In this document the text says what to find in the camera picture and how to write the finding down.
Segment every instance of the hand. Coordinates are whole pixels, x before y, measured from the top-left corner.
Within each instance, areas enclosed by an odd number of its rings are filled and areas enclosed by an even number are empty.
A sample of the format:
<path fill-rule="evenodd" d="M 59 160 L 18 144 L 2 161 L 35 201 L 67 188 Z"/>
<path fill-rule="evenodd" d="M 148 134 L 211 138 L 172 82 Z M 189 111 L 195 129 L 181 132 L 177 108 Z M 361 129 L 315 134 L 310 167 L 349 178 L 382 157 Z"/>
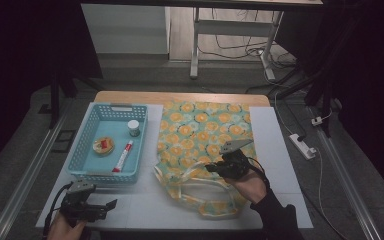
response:
<path fill-rule="evenodd" d="M 73 228 L 68 224 L 67 219 L 60 214 L 56 214 L 52 222 L 51 229 L 48 234 L 49 240 L 78 240 L 82 235 L 83 228 L 86 226 L 86 221 L 80 221 Z"/>
<path fill-rule="evenodd" d="M 257 204 L 267 195 L 266 184 L 264 184 L 260 176 L 251 169 L 239 180 L 224 178 L 224 181 L 234 186 L 244 198 L 253 204 Z"/>

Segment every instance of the white paper sheet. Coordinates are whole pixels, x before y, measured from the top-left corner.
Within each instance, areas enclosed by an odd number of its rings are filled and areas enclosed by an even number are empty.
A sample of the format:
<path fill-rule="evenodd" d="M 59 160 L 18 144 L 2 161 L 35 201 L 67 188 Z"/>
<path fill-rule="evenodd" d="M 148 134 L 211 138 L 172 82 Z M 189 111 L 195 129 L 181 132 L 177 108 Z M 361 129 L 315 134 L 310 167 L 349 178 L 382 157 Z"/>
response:
<path fill-rule="evenodd" d="M 185 208 L 169 197 L 154 175 L 157 164 L 157 141 L 162 105 L 148 105 L 148 127 L 143 148 L 138 182 L 117 189 L 98 189 L 88 199 L 89 204 L 106 204 L 118 199 L 115 209 L 105 220 L 89 223 L 102 230 L 156 229 L 261 229 L 259 215 L 245 206 L 237 218 L 208 219 Z M 297 209 L 299 228 L 312 228 L 295 171 L 283 140 L 275 112 L 271 107 L 251 107 L 251 123 L 258 159 L 270 180 L 273 192 L 283 206 L 293 204 Z M 36 227 L 42 228 L 58 190 L 75 178 L 65 170 L 68 160 L 52 189 Z M 56 206 L 60 205 L 63 196 Z"/>

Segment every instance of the small bottle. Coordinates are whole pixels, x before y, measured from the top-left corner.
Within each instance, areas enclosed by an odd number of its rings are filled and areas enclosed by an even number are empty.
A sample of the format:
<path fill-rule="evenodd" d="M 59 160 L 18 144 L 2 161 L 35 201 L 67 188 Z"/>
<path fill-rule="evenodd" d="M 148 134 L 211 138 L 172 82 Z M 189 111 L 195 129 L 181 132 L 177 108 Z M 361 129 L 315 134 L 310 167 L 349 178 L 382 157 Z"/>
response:
<path fill-rule="evenodd" d="M 130 120 L 127 123 L 127 127 L 129 127 L 129 133 L 132 137 L 137 137 L 140 134 L 139 130 L 139 122 L 137 120 Z"/>

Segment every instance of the floral fabric bag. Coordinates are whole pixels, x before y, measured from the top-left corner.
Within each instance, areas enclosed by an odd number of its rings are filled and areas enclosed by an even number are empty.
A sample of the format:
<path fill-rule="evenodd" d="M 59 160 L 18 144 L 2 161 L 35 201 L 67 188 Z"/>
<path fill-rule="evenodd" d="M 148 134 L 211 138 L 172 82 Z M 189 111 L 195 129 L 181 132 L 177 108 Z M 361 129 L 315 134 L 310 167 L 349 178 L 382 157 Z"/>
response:
<path fill-rule="evenodd" d="M 253 139 L 249 106 L 210 102 L 167 102 L 158 138 L 155 175 L 176 201 L 196 209 L 202 216 L 237 214 L 246 200 L 205 164 L 222 161 L 220 148 L 226 141 Z M 241 148 L 256 158 L 254 144 Z M 218 186 L 224 199 L 206 199 L 184 191 L 187 184 Z"/>

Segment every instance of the metal frame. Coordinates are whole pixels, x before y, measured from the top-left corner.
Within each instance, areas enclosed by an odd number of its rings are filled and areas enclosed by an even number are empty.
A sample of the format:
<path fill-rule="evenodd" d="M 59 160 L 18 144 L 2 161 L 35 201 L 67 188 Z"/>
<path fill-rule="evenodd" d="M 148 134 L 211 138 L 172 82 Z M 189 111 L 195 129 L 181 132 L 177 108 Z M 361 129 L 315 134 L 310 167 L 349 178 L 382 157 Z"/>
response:
<path fill-rule="evenodd" d="M 315 115 L 311 111 L 311 108 L 307 108 L 311 116 Z M 348 198 L 351 207 L 354 209 L 355 214 L 357 216 L 357 220 L 361 225 L 361 229 L 363 230 L 366 238 L 369 240 L 381 240 L 382 237 L 377 229 L 377 226 L 370 215 L 369 210 L 367 209 L 366 204 L 364 203 L 362 197 L 357 191 L 357 188 L 354 185 L 351 176 L 349 175 L 338 151 L 336 150 L 335 144 L 332 141 L 332 138 L 327 137 L 324 131 L 319 127 L 317 129 L 317 135 L 326 150 L 329 160 L 332 164 L 333 169 L 338 176 L 338 180 L 341 183 L 345 195 Z"/>
<path fill-rule="evenodd" d="M 18 215 L 24 201 L 27 198 L 27 195 L 33 186 L 37 175 L 42 168 L 43 163 L 45 162 L 49 151 L 51 150 L 52 144 L 58 136 L 58 133 L 64 124 L 67 114 L 71 110 L 73 99 L 67 100 L 68 103 L 64 104 L 62 107 L 62 114 L 56 123 L 53 129 L 49 129 L 48 133 L 42 142 L 39 150 L 36 155 L 33 157 L 26 171 L 24 172 L 21 180 L 18 182 L 17 187 L 12 193 L 10 199 L 8 200 L 5 208 L 2 210 L 0 215 L 0 239 L 5 239 L 8 235 L 12 224 L 15 221 L 15 218 Z"/>
<path fill-rule="evenodd" d="M 279 27 L 283 12 L 275 11 L 272 23 L 236 22 L 219 20 L 199 20 L 199 8 L 195 9 L 193 47 L 190 78 L 198 78 L 198 36 L 199 34 L 267 37 L 264 51 L 259 51 L 264 74 L 267 80 L 274 81 L 275 76 L 268 56 Z"/>

